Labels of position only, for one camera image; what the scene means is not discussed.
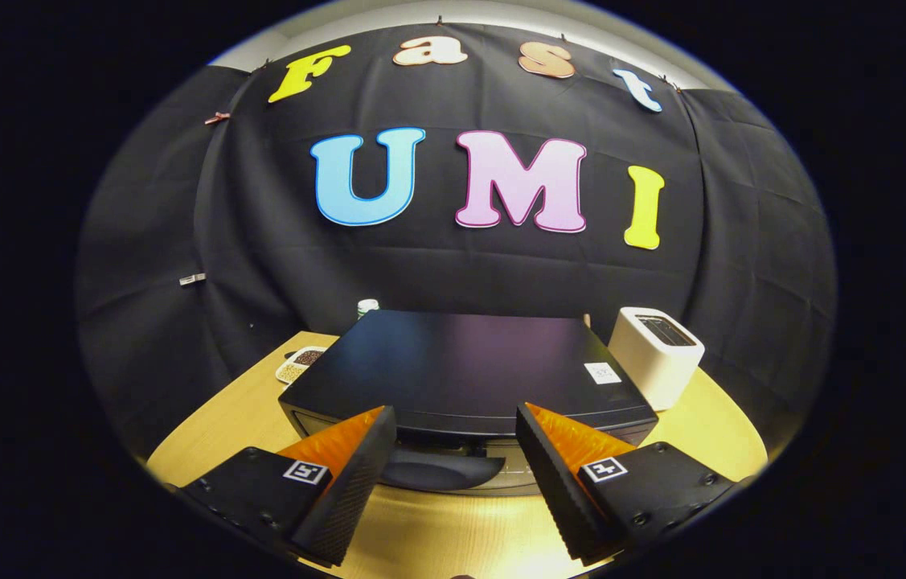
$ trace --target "yellow letter f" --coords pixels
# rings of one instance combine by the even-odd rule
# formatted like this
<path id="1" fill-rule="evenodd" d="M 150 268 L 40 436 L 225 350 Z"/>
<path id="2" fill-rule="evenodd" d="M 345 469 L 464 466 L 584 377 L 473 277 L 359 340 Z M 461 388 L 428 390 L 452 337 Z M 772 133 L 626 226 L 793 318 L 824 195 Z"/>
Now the yellow letter f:
<path id="1" fill-rule="evenodd" d="M 303 58 L 288 63 L 288 74 L 286 74 L 281 86 L 277 88 L 275 94 L 270 95 L 268 102 L 277 102 L 285 97 L 298 94 L 305 91 L 313 82 L 306 80 L 307 76 L 313 74 L 314 78 L 327 72 L 331 66 L 331 56 L 345 56 L 352 51 L 349 44 L 343 44 L 341 47 L 328 48 L 327 51 L 317 52 L 316 55 L 303 56 Z"/>

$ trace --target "black box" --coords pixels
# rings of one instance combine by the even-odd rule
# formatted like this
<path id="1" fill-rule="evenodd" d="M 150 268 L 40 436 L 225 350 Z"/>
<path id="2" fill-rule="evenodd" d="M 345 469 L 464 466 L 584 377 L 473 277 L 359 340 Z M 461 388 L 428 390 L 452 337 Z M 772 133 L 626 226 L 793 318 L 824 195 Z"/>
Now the black box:
<path id="1" fill-rule="evenodd" d="M 619 381 L 597 384 L 587 363 Z M 382 483 L 534 495 L 516 442 L 523 400 L 635 445 L 657 419 L 606 346 L 574 318 L 367 312 L 279 402 L 302 436 L 393 406 L 397 444 Z"/>

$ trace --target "letter u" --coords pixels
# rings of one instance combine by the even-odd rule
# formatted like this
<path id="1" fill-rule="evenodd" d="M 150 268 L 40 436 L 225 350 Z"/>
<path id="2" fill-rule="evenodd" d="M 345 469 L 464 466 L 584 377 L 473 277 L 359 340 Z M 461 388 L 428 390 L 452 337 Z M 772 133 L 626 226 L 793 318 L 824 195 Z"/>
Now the letter u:
<path id="1" fill-rule="evenodd" d="M 363 144 L 358 135 L 324 139 L 310 147 L 317 160 L 317 209 L 342 226 L 372 226 L 404 212 L 413 198 L 413 160 L 424 130 L 402 127 L 380 132 L 378 143 L 387 148 L 387 186 L 373 199 L 353 193 L 353 153 Z"/>

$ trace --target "screw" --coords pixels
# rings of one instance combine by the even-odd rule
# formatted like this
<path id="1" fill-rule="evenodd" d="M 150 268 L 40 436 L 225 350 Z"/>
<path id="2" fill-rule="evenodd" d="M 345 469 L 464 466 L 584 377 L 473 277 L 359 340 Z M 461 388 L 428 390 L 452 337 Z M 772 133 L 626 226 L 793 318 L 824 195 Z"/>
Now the screw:
<path id="1" fill-rule="evenodd" d="M 266 511 L 260 511 L 260 520 L 263 521 L 263 524 L 268 525 L 272 531 L 277 531 L 281 528 L 280 524 L 277 524 L 277 521 L 273 520 L 273 516 Z"/>

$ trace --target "wooden table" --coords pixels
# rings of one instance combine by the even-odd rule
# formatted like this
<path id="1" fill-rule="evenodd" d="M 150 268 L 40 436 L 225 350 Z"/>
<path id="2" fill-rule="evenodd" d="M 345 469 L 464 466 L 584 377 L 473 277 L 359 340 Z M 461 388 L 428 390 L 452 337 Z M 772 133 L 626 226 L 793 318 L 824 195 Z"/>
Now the wooden table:
<path id="1" fill-rule="evenodd" d="M 244 447 L 276 451 L 298 441 L 277 403 L 285 385 L 273 373 L 285 353 L 335 340 L 301 332 L 280 345 L 174 429 L 149 458 L 148 470 L 183 487 Z M 658 441 L 731 480 L 759 472 L 768 461 L 749 419 L 699 369 L 678 403 L 659 413 L 643 446 Z M 606 561 L 587 568 L 571 561 L 541 495 L 463 497 L 378 485 L 342 567 L 302 563 L 345 578 L 563 579 Z"/>

